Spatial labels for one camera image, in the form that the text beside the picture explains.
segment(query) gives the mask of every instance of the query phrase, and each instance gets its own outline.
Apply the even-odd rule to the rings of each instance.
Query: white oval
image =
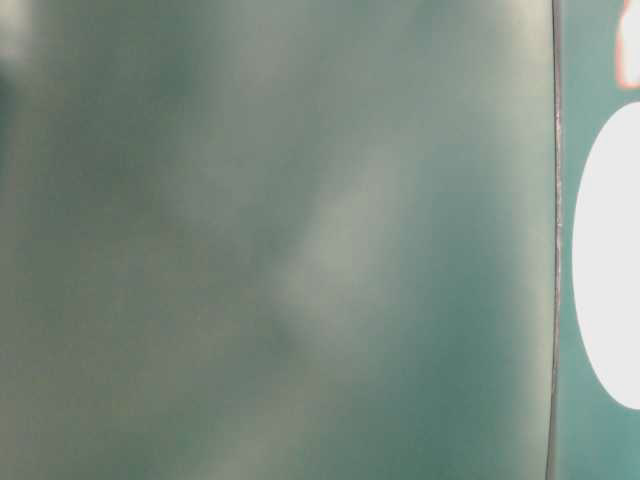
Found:
[[[618,110],[584,169],[573,289],[589,361],[605,390],[640,409],[640,103]]]

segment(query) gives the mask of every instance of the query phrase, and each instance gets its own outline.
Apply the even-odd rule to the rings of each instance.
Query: blurry green panel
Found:
[[[0,5],[0,478],[544,478],[550,2]]]

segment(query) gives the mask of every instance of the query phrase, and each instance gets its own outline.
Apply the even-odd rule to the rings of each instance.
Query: metal edge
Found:
[[[551,367],[551,408],[549,414],[549,438],[547,441],[546,480],[555,479],[555,438],[558,397],[558,363],[560,302],[562,293],[562,71],[560,65],[561,38],[561,0],[551,0],[553,25],[553,68],[554,68],[554,122],[555,122],[555,298],[553,312],[553,358]]]

